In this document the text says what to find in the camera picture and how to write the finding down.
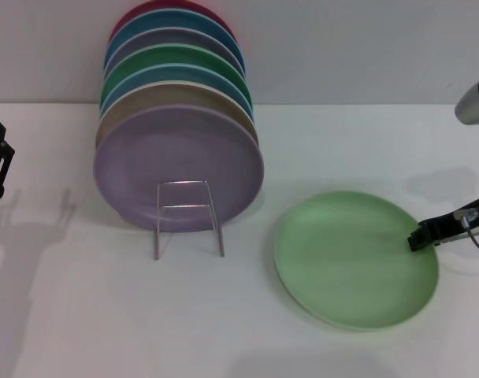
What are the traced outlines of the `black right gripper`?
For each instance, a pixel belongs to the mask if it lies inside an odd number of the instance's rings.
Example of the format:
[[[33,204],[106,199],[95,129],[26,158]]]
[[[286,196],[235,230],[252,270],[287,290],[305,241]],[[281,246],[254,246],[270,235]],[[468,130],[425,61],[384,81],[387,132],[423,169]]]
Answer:
[[[418,228],[407,238],[410,250],[413,252],[423,250],[444,239],[463,234],[466,228],[460,220],[462,213],[471,213],[468,220],[470,230],[479,228],[479,199],[477,199],[450,213],[420,222]]]

